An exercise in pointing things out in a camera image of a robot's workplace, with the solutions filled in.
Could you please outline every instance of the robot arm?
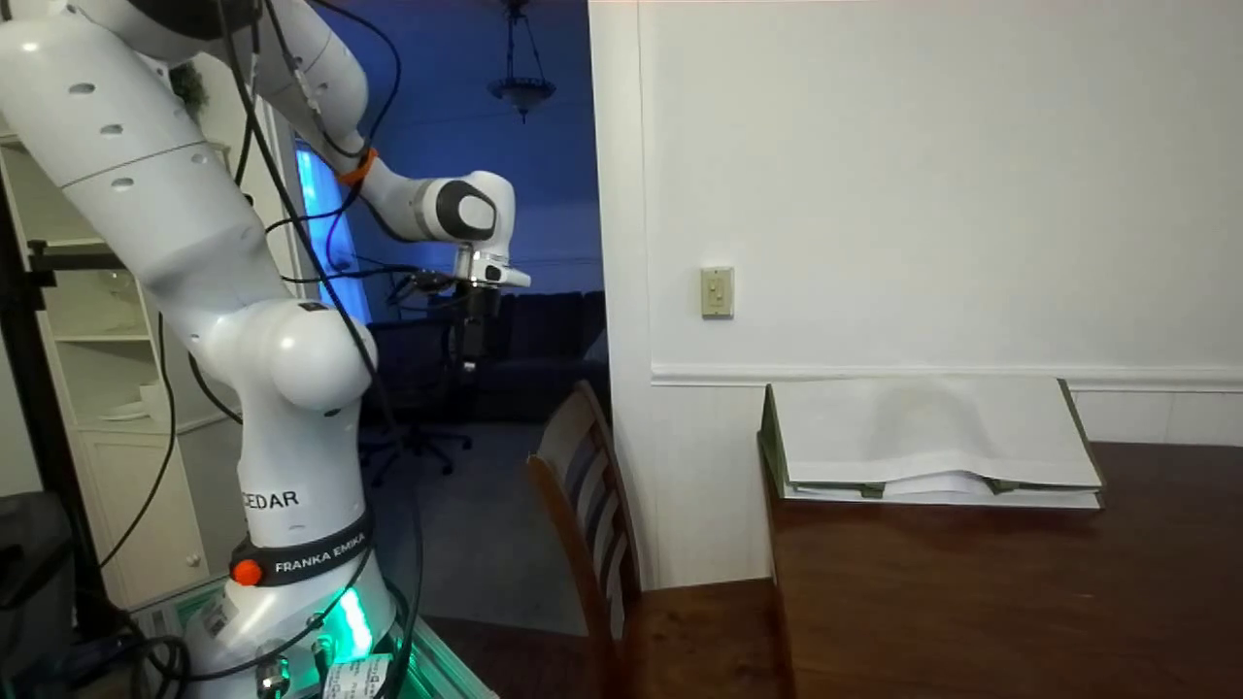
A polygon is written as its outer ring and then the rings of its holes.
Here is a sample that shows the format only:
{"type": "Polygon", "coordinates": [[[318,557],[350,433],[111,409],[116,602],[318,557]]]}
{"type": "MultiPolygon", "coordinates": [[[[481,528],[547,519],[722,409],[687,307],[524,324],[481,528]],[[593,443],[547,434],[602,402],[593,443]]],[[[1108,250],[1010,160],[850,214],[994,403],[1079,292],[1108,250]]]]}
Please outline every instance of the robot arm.
{"type": "Polygon", "coordinates": [[[336,172],[360,187],[389,235],[450,241],[464,289],[527,289],[507,267],[512,187],[501,176],[396,176],[357,132],[367,82],[350,46],[306,0],[72,0],[132,51],[183,64],[199,51],[246,72],[246,82],[336,172]]]}
{"type": "Polygon", "coordinates": [[[251,46],[247,28],[259,33],[265,51],[240,51],[246,64],[229,66],[246,66],[335,172],[360,179],[392,235],[455,241],[458,279],[479,295],[524,276],[507,267],[507,183],[402,179],[367,157],[357,135],[360,72],[299,0],[77,0],[72,13],[0,24],[0,113],[11,132],[240,402],[247,544],[221,602],[193,616],[189,658],[202,671],[193,694],[251,694],[273,661],[306,670],[309,689],[321,670],[367,658],[400,626],[400,602],[367,557],[357,472],[371,342],[366,327],[284,292],[265,227],[137,59],[237,53],[218,15],[246,28],[240,46],[251,46]]]}

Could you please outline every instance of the wall outlet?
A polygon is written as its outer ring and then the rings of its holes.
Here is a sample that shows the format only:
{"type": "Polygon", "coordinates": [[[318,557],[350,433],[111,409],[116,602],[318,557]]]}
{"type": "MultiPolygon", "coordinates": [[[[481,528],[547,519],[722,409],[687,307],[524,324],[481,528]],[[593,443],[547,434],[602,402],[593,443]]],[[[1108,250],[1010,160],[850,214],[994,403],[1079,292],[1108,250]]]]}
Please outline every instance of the wall outlet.
{"type": "Polygon", "coordinates": [[[699,317],[734,317],[734,267],[699,267],[699,317]]]}

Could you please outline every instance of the wooden table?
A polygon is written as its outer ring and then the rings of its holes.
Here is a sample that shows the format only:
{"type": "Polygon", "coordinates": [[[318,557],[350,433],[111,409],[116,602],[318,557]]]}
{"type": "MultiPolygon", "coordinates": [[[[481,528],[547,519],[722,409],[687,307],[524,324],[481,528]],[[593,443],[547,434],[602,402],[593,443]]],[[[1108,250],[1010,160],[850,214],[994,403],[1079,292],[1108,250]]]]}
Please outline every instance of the wooden table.
{"type": "Polygon", "coordinates": [[[796,694],[1243,694],[1243,450],[1092,453],[1101,512],[769,503],[796,694]]]}

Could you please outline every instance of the green light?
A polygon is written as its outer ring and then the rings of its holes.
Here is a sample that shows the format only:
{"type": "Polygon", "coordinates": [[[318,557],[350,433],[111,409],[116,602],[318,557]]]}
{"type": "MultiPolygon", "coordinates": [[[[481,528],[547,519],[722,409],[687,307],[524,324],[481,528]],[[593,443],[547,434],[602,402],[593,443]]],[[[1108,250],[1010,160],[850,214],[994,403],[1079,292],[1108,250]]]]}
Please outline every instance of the green light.
{"type": "Polygon", "coordinates": [[[366,616],[360,616],[357,589],[344,589],[344,594],[341,594],[341,613],[344,613],[344,629],[350,629],[350,642],[354,642],[354,658],[366,658],[375,638],[371,638],[371,629],[367,629],[366,616]]]}

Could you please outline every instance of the chair back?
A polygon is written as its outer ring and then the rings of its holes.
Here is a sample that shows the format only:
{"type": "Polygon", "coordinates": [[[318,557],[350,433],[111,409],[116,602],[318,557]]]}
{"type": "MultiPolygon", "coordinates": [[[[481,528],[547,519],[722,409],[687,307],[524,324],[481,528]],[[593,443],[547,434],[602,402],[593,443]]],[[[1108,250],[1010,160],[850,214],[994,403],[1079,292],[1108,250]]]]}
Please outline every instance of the chair back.
{"type": "Polygon", "coordinates": [[[587,381],[552,411],[524,472],[568,552],[596,689],[621,694],[624,616],[639,587],[613,433],[587,381]]]}

